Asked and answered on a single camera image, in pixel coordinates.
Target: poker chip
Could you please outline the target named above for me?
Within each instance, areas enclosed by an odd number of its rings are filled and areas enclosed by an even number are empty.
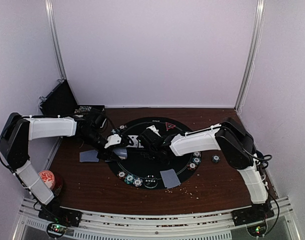
[[[197,168],[197,165],[193,162],[188,165],[188,169],[191,170],[191,171],[195,170],[196,168]]]
[[[126,178],[124,179],[124,182],[125,182],[126,184],[132,184],[133,181],[134,181],[134,176],[133,176],[133,175],[128,175],[128,176],[126,176]]]
[[[118,178],[120,178],[120,179],[124,179],[125,177],[126,177],[126,173],[124,172],[124,171],[120,171],[120,172],[118,172]]]
[[[202,153],[201,153],[200,151],[195,151],[195,152],[193,153],[193,155],[194,155],[195,157],[200,157],[200,156],[202,155]]]
[[[133,180],[133,185],[135,187],[140,187],[143,184],[143,180],[141,178],[136,178],[135,180]]]
[[[199,165],[199,164],[201,163],[202,160],[201,160],[199,157],[194,157],[194,158],[192,159],[192,161],[193,161],[194,164]]]
[[[221,160],[221,158],[220,158],[218,155],[213,155],[212,158],[211,158],[211,160],[212,160],[214,163],[218,163],[218,162]]]

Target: white backdrop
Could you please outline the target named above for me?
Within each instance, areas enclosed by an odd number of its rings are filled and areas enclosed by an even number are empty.
[[[234,107],[256,0],[55,0],[80,104]]]
[[[12,112],[39,115],[39,96],[57,84],[58,68],[45,1],[0,1],[0,134]],[[29,143],[31,163],[39,172],[56,139]],[[25,190],[0,163],[0,240],[9,240]]]
[[[241,120],[305,239],[305,0],[267,1],[254,66]]]

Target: brown wooden surface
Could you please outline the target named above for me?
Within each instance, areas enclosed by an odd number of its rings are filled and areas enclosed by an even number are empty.
[[[198,130],[227,117],[240,121],[233,109],[123,108],[107,109],[116,127],[141,117],[167,117]],[[131,215],[206,213],[249,206],[250,195],[241,175],[231,168],[220,151],[202,153],[201,165],[181,186],[171,190],[141,189],[123,183],[108,165],[80,163],[79,152],[90,150],[74,138],[65,138],[50,170],[64,179],[60,194],[64,207]],[[213,163],[214,154],[220,156]]]

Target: black cable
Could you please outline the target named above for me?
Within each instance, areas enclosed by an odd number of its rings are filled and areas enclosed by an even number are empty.
[[[262,169],[266,169],[266,168],[268,168],[269,162],[263,161],[262,164],[266,164],[266,166],[263,166],[263,167],[262,167]]]
[[[36,205],[38,204],[38,202],[36,201],[33,205],[33,209],[35,209],[36,211],[40,212],[41,210],[36,209]]]
[[[272,156],[271,154],[264,155],[263,157],[256,157],[256,156],[252,155],[251,153],[249,153],[249,152],[248,152],[246,149],[244,149],[243,147],[242,147],[242,150],[244,150],[244,152],[245,152],[247,155],[249,155],[250,157],[252,157],[252,158],[254,158],[254,159],[257,159],[257,160],[260,161],[260,162],[267,162],[267,161],[270,161],[270,160],[273,158],[273,156]]]
[[[265,188],[266,188],[266,191],[267,191],[268,195],[269,195],[269,196],[272,198],[272,200],[276,203],[277,209],[278,209],[278,213],[277,213],[276,220],[274,221],[274,224],[273,224],[272,227],[269,229],[269,231],[267,231],[267,232],[264,234],[264,236],[268,235],[268,234],[274,229],[274,227],[276,226],[276,223],[277,223],[277,221],[278,221],[278,219],[279,219],[280,212],[281,212],[281,209],[280,209],[280,207],[279,207],[278,202],[277,202],[276,199],[271,195],[271,193],[269,192],[268,188],[267,188],[267,187],[265,187]]]

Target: black poker chip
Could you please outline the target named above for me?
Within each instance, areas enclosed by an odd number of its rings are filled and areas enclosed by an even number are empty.
[[[219,161],[221,160],[220,156],[218,155],[213,155],[211,160],[214,162],[214,163],[219,163]]]

